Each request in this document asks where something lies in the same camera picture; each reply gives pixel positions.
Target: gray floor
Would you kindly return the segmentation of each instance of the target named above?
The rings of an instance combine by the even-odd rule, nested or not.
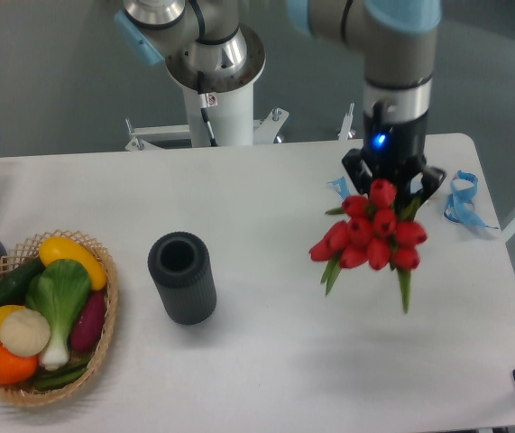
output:
[[[115,31],[120,4],[0,1],[0,156],[121,151],[126,116],[133,126],[186,123],[164,67],[134,60]],[[287,141],[333,139],[349,103],[362,101],[361,56],[299,35],[282,0],[241,4],[268,52],[255,115],[281,106]],[[443,6],[429,131],[474,139],[502,221],[515,205],[515,0]],[[515,269],[515,237],[508,247]]]

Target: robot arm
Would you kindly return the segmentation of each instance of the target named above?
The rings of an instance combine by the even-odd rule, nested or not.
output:
[[[369,192],[385,178],[404,191],[403,207],[426,200],[445,173],[424,156],[440,0],[289,0],[290,17],[303,31],[343,43],[365,57],[362,150],[343,164],[355,187]],[[409,185],[422,174],[423,188]]]
[[[265,51],[239,23],[238,0],[124,0],[115,21],[141,60],[166,59],[183,90],[193,147],[253,143],[253,82]]]
[[[237,0],[124,0],[117,23],[124,18],[167,58],[194,41],[231,39],[239,28],[239,5]]]

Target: ribbed black cylinder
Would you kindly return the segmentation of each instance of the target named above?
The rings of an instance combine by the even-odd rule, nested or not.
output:
[[[149,251],[148,264],[170,318],[194,325],[211,316],[217,302],[215,283],[209,251],[197,236],[165,235]]]

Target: wicker basket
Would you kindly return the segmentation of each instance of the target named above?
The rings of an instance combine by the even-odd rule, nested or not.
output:
[[[27,238],[24,243],[18,244],[2,258],[0,262],[0,279],[3,278],[3,275],[6,272],[11,271],[19,264],[25,263],[37,256],[39,246],[42,241],[53,235],[66,236],[73,239],[79,244],[85,246],[103,264],[108,277],[108,283],[104,289],[106,290],[105,325],[103,326],[103,332],[97,347],[94,349],[92,357],[87,365],[87,371],[73,383],[59,390],[48,392],[38,392],[27,382],[23,382],[15,386],[0,386],[0,401],[7,402],[18,407],[42,406],[53,403],[54,401],[62,400],[76,392],[91,376],[93,376],[99,366],[103,363],[106,351],[111,342],[111,337],[113,336],[113,329],[115,327],[115,317],[119,298],[115,263],[101,243],[96,239],[83,235],[80,232],[73,233],[57,230],[54,233],[45,233],[44,235],[36,235],[33,238]],[[81,355],[74,352],[71,352],[70,354],[72,361],[85,356],[87,356],[87,354]]]

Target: purple eggplant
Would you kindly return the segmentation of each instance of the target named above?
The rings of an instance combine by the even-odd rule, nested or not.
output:
[[[78,316],[70,332],[70,348],[76,352],[88,352],[97,344],[105,324],[105,293],[94,291],[87,305]]]

